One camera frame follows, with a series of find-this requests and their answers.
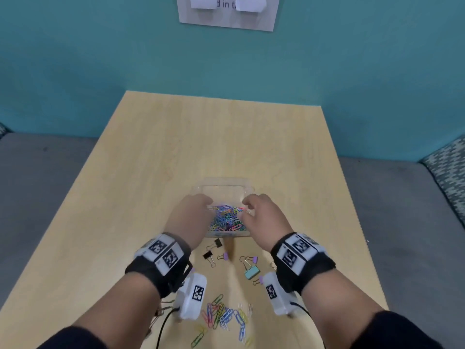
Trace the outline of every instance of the black wrist strap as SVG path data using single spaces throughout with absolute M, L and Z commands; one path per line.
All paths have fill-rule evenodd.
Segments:
M 314 276 L 336 267 L 326 250 L 304 234 L 283 236 L 271 250 L 271 256 L 278 281 L 287 293 L 301 294 Z
M 192 270 L 189 245 L 177 235 L 163 234 L 138 250 L 136 258 L 125 270 L 125 273 L 137 272 L 146 276 L 161 298 L 176 292 Z

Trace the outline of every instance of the mint green binder clip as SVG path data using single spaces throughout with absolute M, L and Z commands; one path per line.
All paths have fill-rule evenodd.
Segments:
M 244 264 L 244 267 L 246 268 L 246 271 L 244 272 L 244 275 L 248 280 L 251 280 L 254 276 L 260 273 L 260 270 L 258 269 L 257 266 L 252 266 L 249 262 L 247 262 L 247 259 L 245 256 L 241 256 L 239 258 L 239 261 L 241 261 Z

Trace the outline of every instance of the white paper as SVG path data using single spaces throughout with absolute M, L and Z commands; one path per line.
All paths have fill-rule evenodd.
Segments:
M 204 10 L 216 9 L 216 0 L 191 0 L 192 8 L 201 8 Z
M 238 12 L 237 0 L 216 0 L 216 10 L 191 7 L 191 0 L 177 0 L 179 22 L 211 25 L 215 27 L 253 29 L 272 32 L 278 11 L 279 0 L 266 0 L 260 12 Z
M 266 0 L 236 0 L 236 10 L 261 12 L 266 7 Z

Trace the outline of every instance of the wire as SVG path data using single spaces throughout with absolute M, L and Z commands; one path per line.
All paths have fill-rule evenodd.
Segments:
M 180 309 L 180 308 L 172 309 L 172 310 L 171 310 L 170 312 L 168 312 L 168 314 L 166 315 L 165 320 L 163 321 L 163 324 L 161 325 L 161 328 L 160 328 L 160 334 L 158 335 L 157 349 L 158 349 L 158 346 L 160 345 L 161 332 L 163 331 L 163 327 L 165 327 L 166 320 L 168 319 L 168 317 L 169 317 L 173 312 L 179 311 L 179 309 Z
M 297 307 L 300 307 L 300 308 L 311 318 L 310 313 L 309 313 L 309 312 L 307 311 L 307 309 L 306 309 L 305 307 L 303 307 L 302 305 L 297 304 L 296 302 L 290 302 L 289 304 L 294 305 L 294 306 L 297 306 Z

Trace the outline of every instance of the table surface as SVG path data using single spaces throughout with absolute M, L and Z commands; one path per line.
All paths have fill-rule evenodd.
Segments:
M 35 348 L 73 323 L 204 177 L 250 179 L 294 230 L 325 246 L 338 269 L 387 308 L 320 107 L 126 92 L 0 311 L 2 347 Z M 191 258 L 208 279 L 205 302 L 222 293 L 229 307 L 251 303 L 251 348 L 323 347 L 310 318 L 275 316 L 263 286 L 245 278 L 239 257 L 258 255 L 264 275 L 269 254 L 248 237 L 226 240 L 231 261 L 211 268 L 201 256 L 211 243 Z M 143 348 L 154 348 L 161 322 Z M 187 348 L 197 323 L 201 317 L 170 320 L 160 347 Z M 238 335 L 237 323 L 210 329 L 197 348 L 243 347 Z

